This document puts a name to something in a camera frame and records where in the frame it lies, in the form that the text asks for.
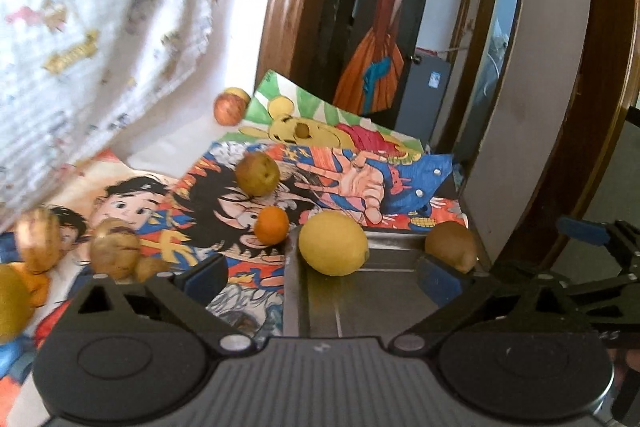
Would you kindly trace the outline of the striped yellow pepino melon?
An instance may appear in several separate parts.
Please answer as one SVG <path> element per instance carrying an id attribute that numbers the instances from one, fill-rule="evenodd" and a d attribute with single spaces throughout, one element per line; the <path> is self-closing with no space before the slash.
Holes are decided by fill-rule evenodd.
<path id="1" fill-rule="evenodd" d="M 15 223 L 14 239 L 29 272 L 47 272 L 62 258 L 60 221 L 46 207 L 23 213 Z"/>

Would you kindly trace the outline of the Winnie the Pooh drawing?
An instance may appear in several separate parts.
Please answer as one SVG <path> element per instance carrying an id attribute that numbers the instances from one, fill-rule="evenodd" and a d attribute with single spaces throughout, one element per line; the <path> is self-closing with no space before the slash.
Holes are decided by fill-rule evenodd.
<path id="1" fill-rule="evenodd" d="M 273 70 L 262 77 L 239 127 L 222 139 L 368 150 L 396 158 L 424 152 L 419 139 L 339 109 Z"/>

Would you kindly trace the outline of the green-brown round pear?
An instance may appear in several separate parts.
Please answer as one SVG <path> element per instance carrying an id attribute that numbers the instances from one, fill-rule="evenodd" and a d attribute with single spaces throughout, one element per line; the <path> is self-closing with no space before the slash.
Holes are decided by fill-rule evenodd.
<path id="1" fill-rule="evenodd" d="M 280 182 L 277 163 L 262 152 L 246 153 L 235 167 L 238 187 L 250 197 L 262 197 L 272 193 Z"/>

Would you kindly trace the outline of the grey appliance with sticker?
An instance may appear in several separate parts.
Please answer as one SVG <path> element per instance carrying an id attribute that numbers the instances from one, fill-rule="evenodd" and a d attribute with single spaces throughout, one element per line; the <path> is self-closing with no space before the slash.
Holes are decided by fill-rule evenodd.
<path id="1" fill-rule="evenodd" d="M 451 64 L 429 50 L 416 48 L 395 130 L 430 144 L 448 87 Z"/>

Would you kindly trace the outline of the small brown potato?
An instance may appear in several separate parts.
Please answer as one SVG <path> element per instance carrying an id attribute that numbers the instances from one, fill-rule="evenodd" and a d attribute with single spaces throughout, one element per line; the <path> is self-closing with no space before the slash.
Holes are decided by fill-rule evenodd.
<path id="1" fill-rule="evenodd" d="M 160 272 L 170 272 L 171 267 L 162 258 L 142 256 L 134 268 L 134 279 L 143 283 Z"/>

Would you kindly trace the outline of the large yellow round fruit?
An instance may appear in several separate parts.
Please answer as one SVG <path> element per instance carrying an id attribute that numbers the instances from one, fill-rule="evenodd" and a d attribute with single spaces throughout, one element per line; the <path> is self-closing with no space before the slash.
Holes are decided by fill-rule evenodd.
<path id="1" fill-rule="evenodd" d="M 9 265 L 1 265 L 0 343 L 13 341 L 32 318 L 30 292 L 21 275 Z"/>

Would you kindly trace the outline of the grey metal tray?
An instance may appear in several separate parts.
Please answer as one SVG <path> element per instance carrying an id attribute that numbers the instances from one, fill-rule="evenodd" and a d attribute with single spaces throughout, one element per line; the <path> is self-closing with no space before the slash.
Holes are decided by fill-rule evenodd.
<path id="1" fill-rule="evenodd" d="M 303 259 L 299 231 L 284 247 L 285 336 L 375 336 L 388 343 L 438 309 L 418 285 L 416 262 L 427 255 L 423 234 L 368 228 L 367 262 L 346 277 L 327 277 Z"/>

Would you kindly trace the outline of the brown kiwi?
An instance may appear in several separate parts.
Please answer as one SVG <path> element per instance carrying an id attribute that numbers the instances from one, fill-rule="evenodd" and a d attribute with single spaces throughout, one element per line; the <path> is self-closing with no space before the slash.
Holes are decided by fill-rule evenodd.
<path id="1" fill-rule="evenodd" d="M 474 233 L 454 221 L 435 225 L 425 236 L 424 251 L 462 273 L 475 267 L 478 256 Z"/>

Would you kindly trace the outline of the brown striped fruit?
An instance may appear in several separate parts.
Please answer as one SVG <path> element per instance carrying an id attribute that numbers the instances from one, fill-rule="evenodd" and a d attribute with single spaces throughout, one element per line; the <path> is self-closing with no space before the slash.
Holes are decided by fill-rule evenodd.
<path id="1" fill-rule="evenodd" d="M 94 273 L 126 280 L 134 273 L 140 257 L 139 236 L 124 220 L 107 218 L 93 230 L 89 259 Z"/>

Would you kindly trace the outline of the cartoon boys drawing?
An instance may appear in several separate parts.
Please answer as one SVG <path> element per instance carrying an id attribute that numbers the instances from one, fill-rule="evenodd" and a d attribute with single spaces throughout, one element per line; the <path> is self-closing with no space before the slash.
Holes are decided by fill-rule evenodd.
<path id="1" fill-rule="evenodd" d="M 47 412 L 32 389 L 30 372 L 37 350 L 80 286 L 91 279 L 89 246 L 93 229 L 117 218 L 142 235 L 142 254 L 183 270 L 196 262 L 181 242 L 184 235 L 167 232 L 165 196 L 177 180 L 161 173 L 134 170 L 108 150 L 74 174 L 46 202 L 58 216 L 62 259 L 42 274 L 29 275 L 39 306 L 21 336 L 1 348 L 1 424 L 40 426 Z"/>

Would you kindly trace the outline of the painting of orange-dress woman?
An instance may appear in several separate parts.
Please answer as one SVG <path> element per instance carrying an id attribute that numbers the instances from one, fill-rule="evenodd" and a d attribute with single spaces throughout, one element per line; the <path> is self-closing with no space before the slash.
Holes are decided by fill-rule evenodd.
<path id="1" fill-rule="evenodd" d="M 426 0 L 338 0 L 321 93 L 340 109 L 393 127 Z"/>

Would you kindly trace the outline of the white cartoon print cloth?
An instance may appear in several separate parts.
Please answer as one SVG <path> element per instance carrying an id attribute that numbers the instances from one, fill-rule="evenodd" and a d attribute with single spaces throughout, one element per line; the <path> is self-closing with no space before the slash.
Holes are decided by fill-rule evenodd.
<path id="1" fill-rule="evenodd" d="M 164 100 L 226 85 L 232 0 L 1 0 L 1 224 Z"/>

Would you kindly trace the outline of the red yellow apple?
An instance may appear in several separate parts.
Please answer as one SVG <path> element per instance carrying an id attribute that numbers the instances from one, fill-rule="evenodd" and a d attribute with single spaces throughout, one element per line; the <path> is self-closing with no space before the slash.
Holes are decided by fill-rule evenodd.
<path id="1" fill-rule="evenodd" d="M 221 126 L 235 126 L 244 118 L 248 104 L 242 98 L 232 94 L 221 93 L 215 98 L 213 115 Z"/>

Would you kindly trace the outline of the colourful anime drawing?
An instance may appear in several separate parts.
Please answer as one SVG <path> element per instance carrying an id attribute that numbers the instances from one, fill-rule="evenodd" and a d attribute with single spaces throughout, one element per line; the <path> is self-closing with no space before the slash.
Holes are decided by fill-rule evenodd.
<path id="1" fill-rule="evenodd" d="M 277 164 L 280 180 L 262 197 L 247 195 L 235 169 L 251 153 Z M 215 142 L 169 192 L 160 207 L 172 239 L 172 261 L 186 269 L 223 254 L 229 283 L 209 310 L 258 343 L 283 329 L 284 254 L 254 228 L 262 210 L 278 207 L 291 229 L 322 210 L 336 210 L 362 227 L 427 232 L 469 220 L 454 199 L 442 197 L 452 161 L 446 155 L 405 159 L 338 147 Z"/>

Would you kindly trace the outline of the yellow fruit behind apple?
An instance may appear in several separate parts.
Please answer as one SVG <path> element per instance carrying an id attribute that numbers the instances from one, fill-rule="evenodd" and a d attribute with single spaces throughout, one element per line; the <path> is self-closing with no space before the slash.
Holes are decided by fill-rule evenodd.
<path id="1" fill-rule="evenodd" d="M 224 93 L 232 94 L 238 96 L 239 98 L 242 98 L 245 104 L 250 103 L 250 96 L 243 89 L 231 87 L 224 90 Z"/>

